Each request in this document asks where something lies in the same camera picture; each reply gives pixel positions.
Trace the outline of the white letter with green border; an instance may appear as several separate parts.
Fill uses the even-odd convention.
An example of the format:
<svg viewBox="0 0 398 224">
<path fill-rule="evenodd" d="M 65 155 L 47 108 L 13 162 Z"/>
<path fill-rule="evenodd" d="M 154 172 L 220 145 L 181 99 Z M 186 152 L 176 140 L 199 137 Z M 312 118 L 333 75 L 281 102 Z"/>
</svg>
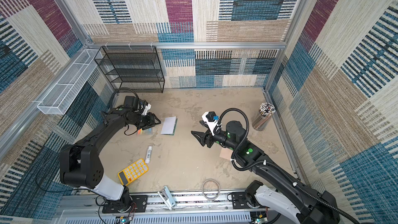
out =
<svg viewBox="0 0 398 224">
<path fill-rule="evenodd" d="M 177 117 L 167 117 L 163 122 L 163 127 L 161 130 L 161 135 L 174 135 L 177 123 Z"/>
</svg>

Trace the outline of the pink envelope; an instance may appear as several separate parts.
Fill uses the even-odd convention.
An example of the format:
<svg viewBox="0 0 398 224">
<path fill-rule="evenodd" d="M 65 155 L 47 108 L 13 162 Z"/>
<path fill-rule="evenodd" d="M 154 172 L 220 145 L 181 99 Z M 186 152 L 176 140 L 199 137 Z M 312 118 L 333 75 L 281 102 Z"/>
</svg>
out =
<svg viewBox="0 0 398 224">
<path fill-rule="evenodd" d="M 222 148 L 220 151 L 220 158 L 223 158 L 225 160 L 231 161 L 231 156 L 232 156 L 233 150 L 227 149 L 227 148 Z"/>
</svg>

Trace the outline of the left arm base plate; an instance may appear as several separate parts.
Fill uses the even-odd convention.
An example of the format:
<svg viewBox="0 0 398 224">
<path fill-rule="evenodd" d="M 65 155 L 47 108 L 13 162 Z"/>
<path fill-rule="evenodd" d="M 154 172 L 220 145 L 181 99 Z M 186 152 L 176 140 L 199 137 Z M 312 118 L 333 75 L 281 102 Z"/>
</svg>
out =
<svg viewBox="0 0 398 224">
<path fill-rule="evenodd" d="M 148 195 L 130 195 L 128 199 L 118 201 L 105 200 L 102 214 L 144 213 L 147 200 Z"/>
</svg>

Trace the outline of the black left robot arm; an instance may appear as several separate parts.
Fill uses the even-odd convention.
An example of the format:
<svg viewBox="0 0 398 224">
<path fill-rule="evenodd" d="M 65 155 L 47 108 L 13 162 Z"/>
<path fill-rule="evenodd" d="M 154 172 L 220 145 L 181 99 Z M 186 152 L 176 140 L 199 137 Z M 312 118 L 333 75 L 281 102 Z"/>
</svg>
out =
<svg viewBox="0 0 398 224">
<path fill-rule="evenodd" d="M 151 105 L 137 93 L 126 96 L 123 104 L 114 107 L 112 94 L 103 122 L 73 145 L 64 145 L 59 154 L 61 183 L 94 192 L 117 212 L 125 213 L 132 207 L 130 192 L 105 175 L 100 153 L 112 137 L 122 128 L 135 126 L 137 130 L 153 128 L 161 123 L 149 110 Z"/>
</svg>

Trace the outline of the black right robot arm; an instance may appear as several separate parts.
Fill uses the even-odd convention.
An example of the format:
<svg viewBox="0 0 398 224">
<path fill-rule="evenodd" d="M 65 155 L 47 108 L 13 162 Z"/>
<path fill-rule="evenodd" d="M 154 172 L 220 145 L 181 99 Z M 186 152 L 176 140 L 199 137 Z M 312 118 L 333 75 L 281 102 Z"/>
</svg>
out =
<svg viewBox="0 0 398 224">
<path fill-rule="evenodd" d="M 337 206 L 335 197 L 320 193 L 290 175 L 277 165 L 262 149 L 248 140 L 249 120 L 238 108 L 228 108 L 220 116 L 215 112 L 202 115 L 200 124 L 206 132 L 192 131 L 202 146 L 218 144 L 232 151 L 230 161 L 238 171 L 250 171 L 276 188 L 272 191 L 259 181 L 245 190 L 249 207 L 274 209 L 296 224 L 338 224 L 345 217 L 353 224 L 358 220 Z"/>
</svg>

